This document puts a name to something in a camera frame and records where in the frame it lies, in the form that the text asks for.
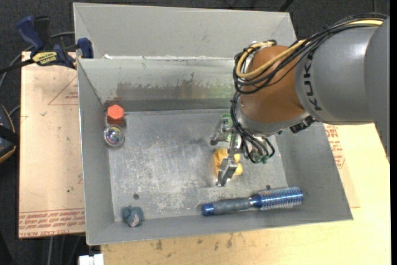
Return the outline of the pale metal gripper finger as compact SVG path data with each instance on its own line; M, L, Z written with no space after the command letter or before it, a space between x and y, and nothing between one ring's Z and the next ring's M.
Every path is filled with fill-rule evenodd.
M214 134L210 139L212 146L217 145L219 142L230 142L231 132L229 124L220 123L217 125Z
M221 161L218 171L217 186L225 187L227 180L231 179L237 170L238 163L232 158L225 158Z

